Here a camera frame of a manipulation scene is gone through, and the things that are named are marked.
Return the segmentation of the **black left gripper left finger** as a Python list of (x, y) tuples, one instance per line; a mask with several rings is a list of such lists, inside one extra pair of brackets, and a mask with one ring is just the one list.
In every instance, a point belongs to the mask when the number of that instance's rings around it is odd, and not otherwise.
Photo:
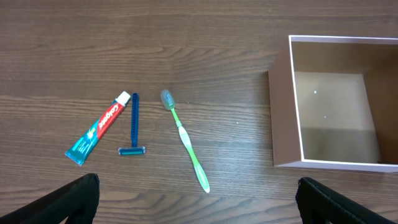
[(92, 223), (99, 199), (99, 177), (90, 173), (1, 217), (1, 223)]

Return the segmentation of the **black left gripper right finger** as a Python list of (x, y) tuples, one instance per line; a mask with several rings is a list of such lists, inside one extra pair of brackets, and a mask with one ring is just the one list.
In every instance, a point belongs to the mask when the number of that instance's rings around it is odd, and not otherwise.
[(303, 224), (394, 224), (309, 177), (298, 181), (295, 200)]

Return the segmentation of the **green toothbrush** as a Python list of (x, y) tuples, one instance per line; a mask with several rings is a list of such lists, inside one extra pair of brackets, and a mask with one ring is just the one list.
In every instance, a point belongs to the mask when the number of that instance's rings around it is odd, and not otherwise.
[(202, 187), (202, 189), (206, 192), (206, 193), (210, 193), (210, 184), (209, 181), (207, 179), (207, 176), (205, 174), (205, 171), (203, 170), (199, 160), (197, 159), (195, 152), (193, 150), (193, 146), (192, 143), (190, 141), (190, 137), (187, 133), (187, 131), (185, 130), (185, 128), (183, 127), (182, 122), (180, 121), (177, 112), (175, 110), (175, 100), (171, 94), (171, 92), (169, 92), (168, 90), (162, 90), (160, 92), (160, 98), (162, 100), (162, 103), (165, 107), (165, 109), (169, 110), (172, 113), (172, 116), (175, 120), (175, 124), (176, 127), (178, 129), (178, 133), (180, 136), (180, 139), (183, 143), (183, 145), (185, 146), (192, 164), (193, 164), (193, 168), (195, 170), (195, 173), (197, 175), (197, 179)]

